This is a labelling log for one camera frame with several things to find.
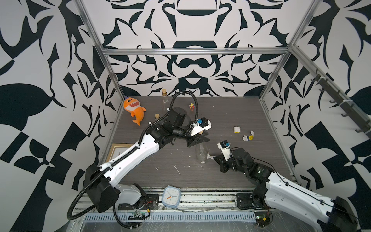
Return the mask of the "tall clear bottle yellow label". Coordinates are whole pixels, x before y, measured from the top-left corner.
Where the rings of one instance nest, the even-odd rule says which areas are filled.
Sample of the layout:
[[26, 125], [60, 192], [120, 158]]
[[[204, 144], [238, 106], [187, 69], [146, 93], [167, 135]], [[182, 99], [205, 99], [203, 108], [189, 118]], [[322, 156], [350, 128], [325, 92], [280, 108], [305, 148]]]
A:
[[207, 157], [209, 155], [208, 143], [210, 141], [206, 136], [208, 136], [209, 133], [207, 131], [202, 131], [199, 133], [199, 135], [204, 136], [206, 138], [206, 141], [196, 145], [195, 154], [200, 163], [206, 163]]

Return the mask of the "clear glass bottle with cork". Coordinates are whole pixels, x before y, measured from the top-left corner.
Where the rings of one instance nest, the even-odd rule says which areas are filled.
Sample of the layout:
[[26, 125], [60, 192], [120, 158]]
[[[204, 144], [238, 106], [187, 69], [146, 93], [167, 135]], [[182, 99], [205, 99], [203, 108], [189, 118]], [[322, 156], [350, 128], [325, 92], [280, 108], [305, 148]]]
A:
[[168, 94], [166, 89], [162, 89], [162, 112], [166, 114], [168, 112], [168, 108], [170, 107], [170, 101], [168, 98]]

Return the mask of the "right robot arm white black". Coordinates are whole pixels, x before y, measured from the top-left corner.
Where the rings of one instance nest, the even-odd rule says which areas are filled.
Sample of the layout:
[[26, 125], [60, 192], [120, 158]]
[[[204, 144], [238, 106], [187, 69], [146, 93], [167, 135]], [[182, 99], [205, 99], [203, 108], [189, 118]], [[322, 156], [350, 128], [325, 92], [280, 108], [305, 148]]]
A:
[[222, 173], [229, 170], [242, 173], [256, 185], [252, 192], [254, 207], [278, 209], [319, 232], [357, 231], [359, 220], [348, 201], [322, 196], [290, 181], [270, 163], [252, 157], [243, 148], [224, 148], [213, 160]]

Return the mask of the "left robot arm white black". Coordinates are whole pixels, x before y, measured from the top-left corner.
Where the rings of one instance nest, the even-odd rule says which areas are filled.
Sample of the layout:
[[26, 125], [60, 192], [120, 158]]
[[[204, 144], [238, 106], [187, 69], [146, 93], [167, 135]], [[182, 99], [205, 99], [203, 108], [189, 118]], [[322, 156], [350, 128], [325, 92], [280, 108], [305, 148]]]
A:
[[171, 109], [165, 116], [149, 124], [141, 134], [137, 143], [107, 163], [97, 166], [90, 165], [86, 170], [84, 187], [99, 212], [110, 209], [117, 201], [135, 205], [145, 195], [138, 185], [120, 185], [122, 178], [134, 167], [150, 155], [156, 153], [176, 139], [186, 141], [187, 147], [208, 142], [209, 139], [201, 132], [212, 127], [207, 118], [196, 119], [183, 125], [186, 113], [182, 109]]

